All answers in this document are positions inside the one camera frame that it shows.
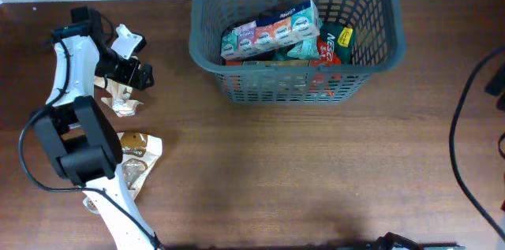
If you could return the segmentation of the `blue Kleenex tissue pack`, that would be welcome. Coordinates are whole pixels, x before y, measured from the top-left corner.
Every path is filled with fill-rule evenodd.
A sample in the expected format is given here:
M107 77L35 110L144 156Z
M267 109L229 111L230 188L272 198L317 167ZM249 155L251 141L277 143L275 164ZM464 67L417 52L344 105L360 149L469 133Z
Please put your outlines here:
M306 0L271 17L239 25L223 34L221 57L238 61L280 47L317 37L319 13L313 0Z

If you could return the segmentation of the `grey plastic shopping basket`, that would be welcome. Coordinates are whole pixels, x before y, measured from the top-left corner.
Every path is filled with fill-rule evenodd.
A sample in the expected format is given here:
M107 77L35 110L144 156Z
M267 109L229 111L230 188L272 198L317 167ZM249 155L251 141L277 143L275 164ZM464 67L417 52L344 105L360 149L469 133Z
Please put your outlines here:
M193 0L189 52L215 74L234 103L340 103L373 74L395 67L406 42L399 0L312 0L322 21L352 28L350 62L329 66L256 63L228 66L220 54L222 33L255 17L268 17L306 0Z

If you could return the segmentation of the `beige brown snack pouch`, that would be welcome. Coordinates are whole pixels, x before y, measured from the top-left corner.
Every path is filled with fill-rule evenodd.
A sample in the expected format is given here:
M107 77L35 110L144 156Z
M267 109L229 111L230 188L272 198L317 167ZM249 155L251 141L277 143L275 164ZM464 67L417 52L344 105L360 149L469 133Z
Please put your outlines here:
M119 132L118 138L123 151L123 177L130 196L136 199L163 154L163 140L141 132Z

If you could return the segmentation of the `green Nescafe coffee bag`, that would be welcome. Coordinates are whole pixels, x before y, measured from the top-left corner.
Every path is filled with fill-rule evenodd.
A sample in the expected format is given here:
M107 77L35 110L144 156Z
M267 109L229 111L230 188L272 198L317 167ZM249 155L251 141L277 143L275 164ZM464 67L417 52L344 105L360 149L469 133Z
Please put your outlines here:
M319 58L311 66L350 65L355 34L352 28L335 23L323 23L316 40Z

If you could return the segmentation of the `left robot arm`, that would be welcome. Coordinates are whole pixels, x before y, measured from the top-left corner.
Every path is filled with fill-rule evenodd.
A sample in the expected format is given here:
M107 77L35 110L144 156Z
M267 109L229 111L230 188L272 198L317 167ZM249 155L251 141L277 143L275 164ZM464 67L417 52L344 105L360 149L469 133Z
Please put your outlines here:
M84 193L118 249L161 249L127 189L118 134L94 98L96 77L140 91L153 86L152 67L135 57L146 40L123 24L104 33L105 16L87 6L72 9L71 19L50 34L57 57L54 84L45 105L22 129L18 154L24 154L24 138L34 129L55 173L72 184L52 188L30 176L35 186Z

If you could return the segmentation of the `orange spaghetti packet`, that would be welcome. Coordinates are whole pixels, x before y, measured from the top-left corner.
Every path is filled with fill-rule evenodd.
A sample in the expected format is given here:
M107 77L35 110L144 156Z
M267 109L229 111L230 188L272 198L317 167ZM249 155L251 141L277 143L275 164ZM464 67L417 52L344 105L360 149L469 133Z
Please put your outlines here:
M238 102L302 102L313 101L318 94L331 97L335 93L325 73L253 73L219 76L223 90Z

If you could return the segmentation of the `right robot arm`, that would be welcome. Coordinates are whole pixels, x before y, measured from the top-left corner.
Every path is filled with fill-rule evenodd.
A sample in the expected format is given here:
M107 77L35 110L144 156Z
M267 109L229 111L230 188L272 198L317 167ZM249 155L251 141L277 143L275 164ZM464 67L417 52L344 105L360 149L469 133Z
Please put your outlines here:
M466 250L457 244L418 244L395 233L386 233L369 245L371 250Z

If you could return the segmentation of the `pale green wrapper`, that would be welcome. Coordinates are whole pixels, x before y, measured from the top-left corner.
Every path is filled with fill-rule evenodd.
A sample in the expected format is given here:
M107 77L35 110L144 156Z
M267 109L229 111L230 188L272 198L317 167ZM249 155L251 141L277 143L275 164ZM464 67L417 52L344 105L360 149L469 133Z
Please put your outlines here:
M287 56L302 60L319 60L320 53L317 49L317 37L305 39L295 44L295 46L287 52Z

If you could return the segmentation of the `beige paper pouch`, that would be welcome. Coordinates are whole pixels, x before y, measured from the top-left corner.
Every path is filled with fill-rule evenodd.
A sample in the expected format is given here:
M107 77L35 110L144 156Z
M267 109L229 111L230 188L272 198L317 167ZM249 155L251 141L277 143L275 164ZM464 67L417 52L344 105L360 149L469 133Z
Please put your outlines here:
M113 80L106 80L104 77L95 77L94 85L105 89L110 97L102 97L101 101L110 107L118 117L134 116L137 112L137 107L142 105L142 102L131 99L133 89L125 84L119 84Z

